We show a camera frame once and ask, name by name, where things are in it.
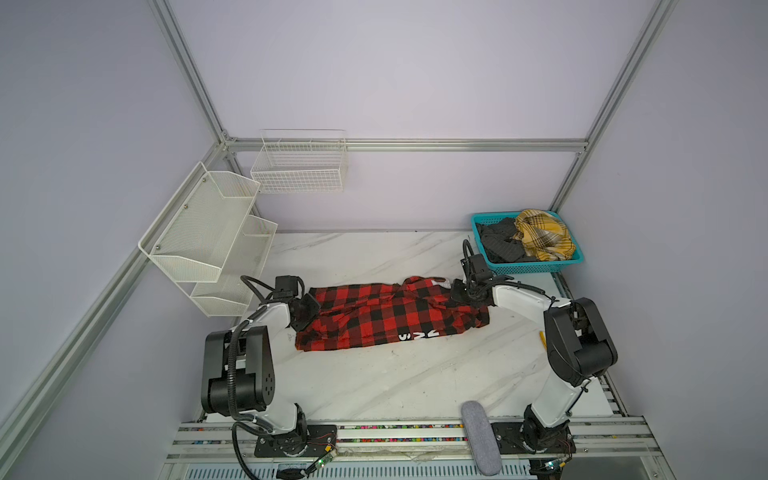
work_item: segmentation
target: red plaid shirt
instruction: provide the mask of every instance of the red plaid shirt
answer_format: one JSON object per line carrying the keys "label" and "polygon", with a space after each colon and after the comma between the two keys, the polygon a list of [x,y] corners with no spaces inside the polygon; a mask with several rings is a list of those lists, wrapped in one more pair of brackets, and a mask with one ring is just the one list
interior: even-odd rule
{"label": "red plaid shirt", "polygon": [[402,285],[313,288],[319,317],[296,334],[296,349],[350,349],[455,335],[490,323],[488,307],[475,308],[451,300],[442,278],[412,276]]}

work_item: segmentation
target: vent grille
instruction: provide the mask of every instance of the vent grille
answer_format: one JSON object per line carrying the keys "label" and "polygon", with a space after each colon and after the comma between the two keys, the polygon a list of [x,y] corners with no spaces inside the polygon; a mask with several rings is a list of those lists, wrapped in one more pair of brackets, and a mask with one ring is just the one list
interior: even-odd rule
{"label": "vent grille", "polygon": [[[251,471],[262,480],[273,480],[277,470],[306,466],[306,464],[278,462],[275,464],[251,464]],[[527,460],[503,459],[502,471],[493,478],[498,480],[517,480],[536,478],[529,473]],[[237,464],[198,464],[190,465],[187,480],[246,478],[245,472]],[[434,462],[339,462],[321,468],[309,478],[453,478],[461,480],[480,480],[484,477],[471,460],[444,460]]]}

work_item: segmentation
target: white wire shelf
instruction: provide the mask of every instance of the white wire shelf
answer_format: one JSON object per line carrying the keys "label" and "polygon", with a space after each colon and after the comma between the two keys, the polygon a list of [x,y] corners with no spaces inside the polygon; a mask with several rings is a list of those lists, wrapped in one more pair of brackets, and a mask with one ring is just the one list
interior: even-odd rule
{"label": "white wire shelf", "polygon": [[250,178],[206,170],[144,253],[174,282],[217,282],[258,189]]}
{"label": "white wire shelf", "polygon": [[338,192],[349,159],[341,130],[263,130],[250,171],[264,194]]}
{"label": "white wire shelf", "polygon": [[[277,231],[250,214],[258,190],[255,180],[198,164],[139,240],[206,316],[242,316],[253,298],[240,276],[261,274]],[[174,212],[167,225],[166,212]]]}
{"label": "white wire shelf", "polygon": [[276,231],[277,223],[248,215],[219,280],[195,285],[190,295],[192,301],[208,316],[242,316],[253,292],[240,281],[240,276],[261,275]]}

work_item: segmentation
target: black mounting base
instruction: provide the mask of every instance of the black mounting base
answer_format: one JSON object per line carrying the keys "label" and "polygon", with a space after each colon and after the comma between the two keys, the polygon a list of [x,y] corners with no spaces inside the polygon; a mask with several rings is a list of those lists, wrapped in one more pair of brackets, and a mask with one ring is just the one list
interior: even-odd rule
{"label": "black mounting base", "polygon": [[253,450],[253,456],[257,458],[279,457],[314,457],[317,458],[326,452],[327,445],[336,444],[335,425],[308,425],[308,439],[306,448],[302,452],[287,455],[284,442],[275,437],[265,435],[260,437]]}
{"label": "black mounting base", "polygon": [[[502,455],[532,453],[531,450],[525,448],[523,433],[521,431],[523,422],[496,422],[492,423],[493,433],[496,435],[496,443],[498,444],[498,450]],[[576,445],[571,435],[570,429],[562,429],[556,437],[552,439],[552,442],[548,442],[547,445],[540,445],[539,449],[543,450],[539,453],[570,453],[576,451]]]}

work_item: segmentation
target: black cloth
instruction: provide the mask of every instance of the black cloth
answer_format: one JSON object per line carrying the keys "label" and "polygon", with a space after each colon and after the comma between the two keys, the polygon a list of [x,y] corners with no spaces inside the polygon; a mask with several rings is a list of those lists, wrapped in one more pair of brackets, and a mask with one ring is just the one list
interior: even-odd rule
{"label": "black cloth", "polygon": [[538,262],[536,257],[527,257],[522,242],[513,238],[518,232],[514,218],[507,217],[491,225],[475,225],[491,263]]}

